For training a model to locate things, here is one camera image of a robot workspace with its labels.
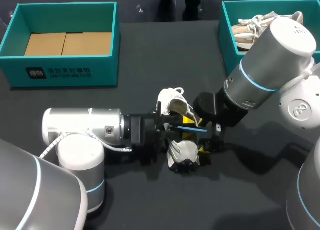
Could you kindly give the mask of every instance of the white cable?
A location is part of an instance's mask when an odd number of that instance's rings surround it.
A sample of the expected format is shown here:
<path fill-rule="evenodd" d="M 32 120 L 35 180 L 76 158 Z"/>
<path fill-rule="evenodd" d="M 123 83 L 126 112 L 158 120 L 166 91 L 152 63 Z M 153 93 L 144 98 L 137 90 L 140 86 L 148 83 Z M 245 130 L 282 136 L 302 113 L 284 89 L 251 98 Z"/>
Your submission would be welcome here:
<path fill-rule="evenodd" d="M 132 152 L 132 148 L 126 147 L 126 148 L 116 148 L 113 146 L 110 146 L 106 144 L 105 142 L 101 141 L 92 131 L 84 131 L 84 132 L 65 132 L 61 134 L 56 140 L 54 140 L 45 150 L 44 152 L 40 155 L 40 158 L 43 159 L 45 156 L 55 147 L 60 143 L 63 139 L 65 139 L 67 136 L 72 135 L 72 134 L 85 134 L 88 135 L 89 137 L 97 140 L 100 142 L 106 149 L 109 149 L 114 152 L 120 152 L 120 153 L 130 153 Z"/>

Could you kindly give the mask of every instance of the logo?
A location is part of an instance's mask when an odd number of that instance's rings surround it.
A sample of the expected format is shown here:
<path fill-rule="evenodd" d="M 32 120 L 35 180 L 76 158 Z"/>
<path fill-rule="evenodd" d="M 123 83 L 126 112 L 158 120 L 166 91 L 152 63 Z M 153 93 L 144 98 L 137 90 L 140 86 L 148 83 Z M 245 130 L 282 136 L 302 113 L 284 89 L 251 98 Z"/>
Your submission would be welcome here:
<path fill-rule="evenodd" d="M 303 111 L 307 110 L 308 109 L 308 106 L 305 105 L 304 103 L 301 103 L 298 107 L 296 107 L 294 109 L 294 116 L 297 118 L 299 117 L 300 114 L 303 113 Z"/>
<path fill-rule="evenodd" d="M 288 111 L 290 116 L 297 121 L 308 120 L 312 113 L 310 105 L 301 99 L 296 99 L 290 102 Z"/>
<path fill-rule="evenodd" d="M 26 67 L 25 70 L 31 79 L 47 79 L 42 67 Z"/>

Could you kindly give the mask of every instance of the beige sneaker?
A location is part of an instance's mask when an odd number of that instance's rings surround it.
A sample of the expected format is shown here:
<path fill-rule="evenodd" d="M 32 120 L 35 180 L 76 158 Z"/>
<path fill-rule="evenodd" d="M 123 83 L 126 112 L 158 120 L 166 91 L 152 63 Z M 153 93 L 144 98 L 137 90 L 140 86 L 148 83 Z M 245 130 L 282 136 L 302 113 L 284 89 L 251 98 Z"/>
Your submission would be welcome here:
<path fill-rule="evenodd" d="M 304 22 L 304 16 L 300 11 L 292 15 L 278 15 L 273 11 L 264 16 L 257 15 L 252 19 L 238 19 L 239 24 L 232 26 L 237 47 L 241 50 L 248 51 L 267 27 L 277 18 L 289 18 L 300 24 Z"/>

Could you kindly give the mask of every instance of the screw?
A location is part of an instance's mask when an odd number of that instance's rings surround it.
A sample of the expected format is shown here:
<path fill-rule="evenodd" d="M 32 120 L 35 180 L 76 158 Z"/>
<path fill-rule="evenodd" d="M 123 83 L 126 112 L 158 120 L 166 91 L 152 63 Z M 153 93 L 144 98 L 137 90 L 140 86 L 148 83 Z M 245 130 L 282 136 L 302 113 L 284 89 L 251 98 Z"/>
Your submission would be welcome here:
<path fill-rule="evenodd" d="M 113 132 L 114 132 L 114 130 L 111 127 L 106 129 L 106 134 L 108 134 L 108 135 L 111 135 Z"/>

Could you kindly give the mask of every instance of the cable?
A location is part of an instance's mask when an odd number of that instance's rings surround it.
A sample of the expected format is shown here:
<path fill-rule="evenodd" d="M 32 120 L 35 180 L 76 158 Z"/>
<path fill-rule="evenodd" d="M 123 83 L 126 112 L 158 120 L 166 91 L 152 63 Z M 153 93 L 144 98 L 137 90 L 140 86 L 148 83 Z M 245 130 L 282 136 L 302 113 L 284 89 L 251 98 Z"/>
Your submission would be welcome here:
<path fill-rule="evenodd" d="M 44 159 L 46 157 L 46 155 L 55 147 L 58 145 L 58 143 L 60 143 L 63 139 L 65 139 L 67 136 L 72 135 L 72 134 L 85 134 L 88 135 L 89 137 L 97 140 L 98 142 L 100 142 L 103 147 L 105 147 L 106 149 L 109 149 L 111 151 L 114 152 L 120 152 L 120 153 L 130 153 L 132 152 L 132 148 L 130 147 L 126 147 L 126 148 L 117 148 L 117 147 L 113 147 L 110 146 L 108 144 L 106 144 L 105 142 L 101 141 L 93 132 L 91 131 L 84 131 L 84 132 L 65 132 L 63 134 L 61 134 L 57 139 L 55 139 L 45 150 L 44 152 L 40 155 L 41 159 Z"/>
<path fill-rule="evenodd" d="M 193 128 L 193 127 L 187 127 L 187 126 L 177 126 L 176 129 L 181 129 L 181 130 L 185 130 L 188 132 L 198 132 L 198 133 L 207 133 L 208 132 L 207 129 Z"/>

